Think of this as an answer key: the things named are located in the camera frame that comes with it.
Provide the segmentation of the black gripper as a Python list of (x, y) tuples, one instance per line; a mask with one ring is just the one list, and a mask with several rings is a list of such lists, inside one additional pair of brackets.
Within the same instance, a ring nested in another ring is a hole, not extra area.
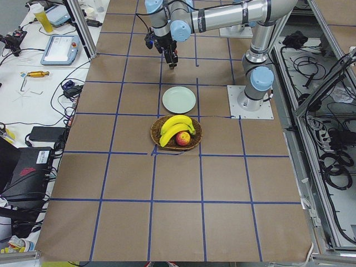
[(177, 55), (177, 42), (172, 39), (170, 34), (166, 34), (164, 36), (156, 36), (154, 35), (154, 44), (159, 53), (163, 53), (165, 56), (166, 63), (174, 63), (169, 64), (169, 68), (177, 67), (178, 63), (178, 55)]

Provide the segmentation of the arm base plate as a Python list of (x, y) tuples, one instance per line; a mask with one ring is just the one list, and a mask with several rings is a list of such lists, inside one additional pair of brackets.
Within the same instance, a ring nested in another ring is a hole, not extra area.
[(235, 119), (273, 120), (269, 95), (262, 100), (252, 100), (245, 94), (245, 86), (228, 85), (230, 116)]
[(250, 26), (235, 25), (219, 29), (220, 37), (225, 38), (252, 38), (253, 33)]

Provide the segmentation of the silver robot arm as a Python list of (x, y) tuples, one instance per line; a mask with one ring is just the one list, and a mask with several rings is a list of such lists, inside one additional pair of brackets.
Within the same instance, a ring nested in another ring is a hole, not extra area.
[(238, 95), (239, 106), (257, 111), (271, 89), (274, 74), (265, 66), (282, 21), (296, 1), (237, 1), (232, 4), (195, 9), (191, 1), (145, 1), (151, 27), (145, 36), (146, 47), (156, 48), (165, 56), (171, 69), (178, 63), (177, 43), (185, 42), (193, 33), (256, 23), (250, 48), (243, 56), (243, 68), (248, 81)]

